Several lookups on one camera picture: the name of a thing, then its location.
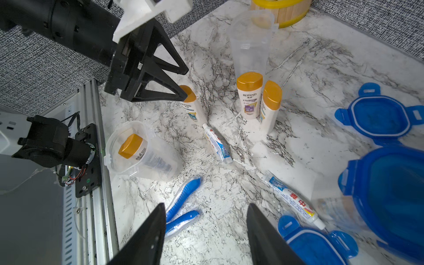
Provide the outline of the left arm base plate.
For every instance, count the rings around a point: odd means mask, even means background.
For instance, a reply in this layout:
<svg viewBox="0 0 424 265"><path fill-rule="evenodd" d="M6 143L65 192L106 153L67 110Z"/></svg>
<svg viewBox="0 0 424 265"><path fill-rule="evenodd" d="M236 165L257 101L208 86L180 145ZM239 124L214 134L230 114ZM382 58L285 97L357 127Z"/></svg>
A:
<svg viewBox="0 0 424 265"><path fill-rule="evenodd" d="M102 184L102 166L100 163L100 147L97 126L89 124L75 135L75 139L83 143L82 173L78 173L74 182L75 195L81 198Z"/></svg>

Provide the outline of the blue toothbrush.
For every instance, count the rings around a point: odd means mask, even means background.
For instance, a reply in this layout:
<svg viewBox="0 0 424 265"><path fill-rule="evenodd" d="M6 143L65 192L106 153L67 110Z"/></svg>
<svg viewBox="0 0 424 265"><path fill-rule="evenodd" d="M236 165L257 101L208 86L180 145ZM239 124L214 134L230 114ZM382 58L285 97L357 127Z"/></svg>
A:
<svg viewBox="0 0 424 265"><path fill-rule="evenodd" d="M183 207L184 202L193 194L202 183L200 176L194 176L183 183L177 191L171 204L166 209L166 223L171 222Z"/></svg>
<svg viewBox="0 0 424 265"><path fill-rule="evenodd" d="M201 217L201 212L197 210L193 210L190 212L187 212L174 221L171 221L166 224L166 232L165 232L165 239L168 240L171 237L176 236L178 233L180 233L183 229L191 225L192 223L195 223L199 218Z"/></svg>

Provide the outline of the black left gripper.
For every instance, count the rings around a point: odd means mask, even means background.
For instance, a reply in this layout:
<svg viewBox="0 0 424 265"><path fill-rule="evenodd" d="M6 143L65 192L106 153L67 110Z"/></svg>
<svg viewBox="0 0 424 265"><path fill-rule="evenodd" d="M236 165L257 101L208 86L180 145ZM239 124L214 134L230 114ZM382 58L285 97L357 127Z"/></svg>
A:
<svg viewBox="0 0 424 265"><path fill-rule="evenodd" d="M144 64L147 57L156 64ZM187 92L165 71L186 75L188 66L162 24L151 19L119 42L104 91L115 95L120 90L128 102L183 102Z"/></svg>

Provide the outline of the orange cap bottle two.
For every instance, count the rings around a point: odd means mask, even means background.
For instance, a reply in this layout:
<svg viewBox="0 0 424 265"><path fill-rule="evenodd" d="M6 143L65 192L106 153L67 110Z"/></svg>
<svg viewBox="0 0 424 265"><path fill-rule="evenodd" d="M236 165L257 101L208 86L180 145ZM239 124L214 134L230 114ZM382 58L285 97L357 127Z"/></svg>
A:
<svg viewBox="0 0 424 265"><path fill-rule="evenodd" d="M236 81L241 114L246 120L256 119L259 115L263 76L257 72L247 72Z"/></svg>

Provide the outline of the clear plastic container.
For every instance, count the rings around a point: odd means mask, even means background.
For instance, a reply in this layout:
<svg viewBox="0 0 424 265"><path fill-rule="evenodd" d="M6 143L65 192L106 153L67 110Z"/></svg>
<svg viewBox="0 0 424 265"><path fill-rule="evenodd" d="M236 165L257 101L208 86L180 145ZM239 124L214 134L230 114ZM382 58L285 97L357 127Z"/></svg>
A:
<svg viewBox="0 0 424 265"><path fill-rule="evenodd" d="M154 181L170 181L182 170L175 148L140 121L128 121L110 136L103 161L110 173Z"/></svg>
<svg viewBox="0 0 424 265"><path fill-rule="evenodd" d="M351 197L319 198L312 203L319 215L330 223L356 233L371 231Z"/></svg>
<svg viewBox="0 0 424 265"><path fill-rule="evenodd" d="M278 29L268 10L246 11L237 15L227 31L235 77L247 72L265 75L272 35Z"/></svg>

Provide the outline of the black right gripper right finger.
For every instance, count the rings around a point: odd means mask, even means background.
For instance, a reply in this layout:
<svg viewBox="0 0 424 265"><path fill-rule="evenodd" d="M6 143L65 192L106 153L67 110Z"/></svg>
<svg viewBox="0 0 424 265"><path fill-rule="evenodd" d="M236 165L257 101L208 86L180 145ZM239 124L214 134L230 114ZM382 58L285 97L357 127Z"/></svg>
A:
<svg viewBox="0 0 424 265"><path fill-rule="evenodd" d="M246 224L254 265L304 264L254 203L248 206Z"/></svg>

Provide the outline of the orange cap bottle four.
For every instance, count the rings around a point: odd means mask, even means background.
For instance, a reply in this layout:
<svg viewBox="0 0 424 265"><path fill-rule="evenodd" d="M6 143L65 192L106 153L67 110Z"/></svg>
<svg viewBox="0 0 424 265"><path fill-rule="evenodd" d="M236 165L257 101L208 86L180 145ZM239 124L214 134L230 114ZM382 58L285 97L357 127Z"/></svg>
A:
<svg viewBox="0 0 424 265"><path fill-rule="evenodd" d="M148 141L137 134L131 134L121 145L118 154L133 165L145 166L160 171L169 171L172 166L153 152Z"/></svg>

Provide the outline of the toothpaste tube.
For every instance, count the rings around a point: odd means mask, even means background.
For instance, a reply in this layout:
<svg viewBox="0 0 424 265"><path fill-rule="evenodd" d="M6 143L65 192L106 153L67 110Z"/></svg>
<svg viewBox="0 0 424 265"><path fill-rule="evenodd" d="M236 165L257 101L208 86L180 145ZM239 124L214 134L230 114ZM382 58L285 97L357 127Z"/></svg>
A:
<svg viewBox="0 0 424 265"><path fill-rule="evenodd" d="M218 137L214 129L207 123L204 123L202 127L219 160L224 164L232 163L233 159L229 150L225 147L224 142Z"/></svg>
<svg viewBox="0 0 424 265"><path fill-rule="evenodd" d="M319 218L310 205L299 194L291 190L273 173L267 171L264 175L265 182L270 185L283 200L307 223L313 224L319 230L325 230L326 225Z"/></svg>

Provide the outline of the orange cap bottle one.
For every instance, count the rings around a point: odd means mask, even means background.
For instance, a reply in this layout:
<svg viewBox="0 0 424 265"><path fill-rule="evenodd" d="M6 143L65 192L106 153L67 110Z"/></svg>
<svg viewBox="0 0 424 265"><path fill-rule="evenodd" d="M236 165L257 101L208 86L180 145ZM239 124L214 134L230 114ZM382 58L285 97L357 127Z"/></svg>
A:
<svg viewBox="0 0 424 265"><path fill-rule="evenodd" d="M180 87L187 94L187 98L181 103L181 105L187 112L188 116L200 126L207 124L207 117L195 93L189 86L180 85Z"/></svg>

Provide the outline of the aluminium front rail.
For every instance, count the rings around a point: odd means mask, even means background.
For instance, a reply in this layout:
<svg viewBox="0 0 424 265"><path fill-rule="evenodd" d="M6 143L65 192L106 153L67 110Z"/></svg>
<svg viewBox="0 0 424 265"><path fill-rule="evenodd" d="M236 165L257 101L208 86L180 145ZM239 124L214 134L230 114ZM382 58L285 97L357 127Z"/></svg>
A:
<svg viewBox="0 0 424 265"><path fill-rule="evenodd" d="M106 143L98 85L95 79L88 81L43 113L68 124L78 112L80 120L70 126L70 136L96 149L81 176L63 167L76 180L64 189L62 265L106 265L119 250L110 176L103 162Z"/></svg>

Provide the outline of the blue lid back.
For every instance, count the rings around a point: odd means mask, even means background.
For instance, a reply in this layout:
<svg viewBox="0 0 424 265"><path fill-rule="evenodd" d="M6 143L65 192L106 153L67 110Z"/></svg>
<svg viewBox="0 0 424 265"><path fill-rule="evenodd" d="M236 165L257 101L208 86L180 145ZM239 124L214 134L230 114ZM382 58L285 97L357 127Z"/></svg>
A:
<svg viewBox="0 0 424 265"><path fill-rule="evenodd" d="M424 123L424 106L405 107L398 100L381 95L380 85L365 83L348 108L335 111L335 118L372 139L376 145L399 145L399 139L414 125Z"/></svg>

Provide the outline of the yellow bamboo steamer basket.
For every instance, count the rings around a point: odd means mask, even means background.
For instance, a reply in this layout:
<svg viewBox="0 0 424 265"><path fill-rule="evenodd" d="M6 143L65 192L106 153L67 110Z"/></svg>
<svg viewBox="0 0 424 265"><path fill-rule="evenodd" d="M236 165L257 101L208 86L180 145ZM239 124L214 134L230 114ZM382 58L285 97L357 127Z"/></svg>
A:
<svg viewBox="0 0 424 265"><path fill-rule="evenodd" d="M309 12L312 0L252 0L251 10L268 10L274 14L274 22L286 28L301 21Z"/></svg>

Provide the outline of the blue lid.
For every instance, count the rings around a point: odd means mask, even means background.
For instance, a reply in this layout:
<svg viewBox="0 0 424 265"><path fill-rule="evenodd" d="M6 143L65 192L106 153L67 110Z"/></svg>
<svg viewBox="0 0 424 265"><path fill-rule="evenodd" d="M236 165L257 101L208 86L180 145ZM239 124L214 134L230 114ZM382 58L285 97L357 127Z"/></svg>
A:
<svg viewBox="0 0 424 265"><path fill-rule="evenodd" d="M354 238L342 231L323 234L302 227L290 215L280 217L278 231L290 248L307 265L347 265L359 253Z"/></svg>
<svg viewBox="0 0 424 265"><path fill-rule="evenodd" d="M399 139L414 125L424 123L424 106L405 107L398 100L381 95L380 85L365 83L348 108L335 111L335 118L372 139L376 145L399 145Z"/></svg>
<svg viewBox="0 0 424 265"><path fill-rule="evenodd" d="M338 179L366 226L386 251L424 262L424 153L386 146L348 162Z"/></svg>

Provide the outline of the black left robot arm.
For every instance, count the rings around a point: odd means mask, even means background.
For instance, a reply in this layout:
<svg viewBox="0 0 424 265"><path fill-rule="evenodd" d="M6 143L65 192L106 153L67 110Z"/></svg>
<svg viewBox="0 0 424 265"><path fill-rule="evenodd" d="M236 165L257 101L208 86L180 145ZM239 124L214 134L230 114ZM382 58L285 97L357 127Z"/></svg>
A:
<svg viewBox="0 0 424 265"><path fill-rule="evenodd" d="M1 29L21 26L108 66L104 90L129 102L182 102L170 73L185 75L180 57L156 16L175 22L192 1L117 1L121 18L93 1L2 1Z"/></svg>

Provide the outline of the orange cap bottle three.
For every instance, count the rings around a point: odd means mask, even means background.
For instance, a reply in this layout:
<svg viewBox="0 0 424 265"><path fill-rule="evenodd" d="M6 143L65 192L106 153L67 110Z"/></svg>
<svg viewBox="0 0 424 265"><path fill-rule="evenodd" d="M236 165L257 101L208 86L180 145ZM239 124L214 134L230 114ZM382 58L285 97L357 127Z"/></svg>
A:
<svg viewBox="0 0 424 265"><path fill-rule="evenodd" d="M274 129L281 101L281 87L273 81L267 81L264 86L259 111L260 129L262 132L269 134Z"/></svg>

